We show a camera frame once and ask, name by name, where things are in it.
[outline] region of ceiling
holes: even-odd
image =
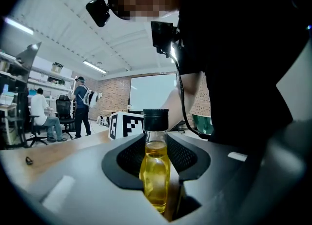
[[[42,42],[38,56],[100,80],[175,70],[174,64],[152,46],[150,23],[120,20],[113,13],[98,27],[85,9],[91,0],[19,0],[10,18],[33,29],[33,35],[7,26],[1,49],[16,55],[29,44]],[[161,21],[177,24],[178,14]],[[84,65],[87,60],[107,74]]]

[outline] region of black bottle cap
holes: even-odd
[[[168,109],[143,109],[144,130],[164,131],[168,129]]]

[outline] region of glass bottle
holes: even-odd
[[[141,164],[140,179],[144,184],[146,198],[158,212],[163,213],[170,179],[170,160],[166,144],[168,109],[144,109],[144,129],[145,156]]]

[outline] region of white shirt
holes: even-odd
[[[45,97],[41,94],[36,94],[31,98],[30,111],[32,116],[39,116],[35,118],[35,123],[38,126],[42,126],[47,120],[47,116],[44,114],[44,109],[49,107]]]

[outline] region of ceiling light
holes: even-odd
[[[102,70],[102,69],[96,67],[95,65],[89,63],[88,61],[83,61],[83,63],[84,63],[85,65],[87,65],[87,66],[89,66],[89,67],[91,67],[91,68],[93,68],[93,69],[95,69],[95,70],[101,72],[101,73],[106,73],[106,71],[104,71],[104,70]]]
[[[4,22],[6,22],[7,24],[10,24],[11,26],[14,26],[14,27],[18,28],[19,30],[27,32],[27,33],[29,33],[31,35],[34,34],[33,30],[29,29],[28,27],[26,27],[26,26],[24,26],[24,25],[22,25],[20,23],[17,23],[16,21],[14,21],[12,19],[9,19],[9,18],[5,17],[4,18]]]
[[[176,52],[175,52],[175,49],[174,47],[172,46],[172,42],[171,42],[171,55],[175,58],[176,60]]]

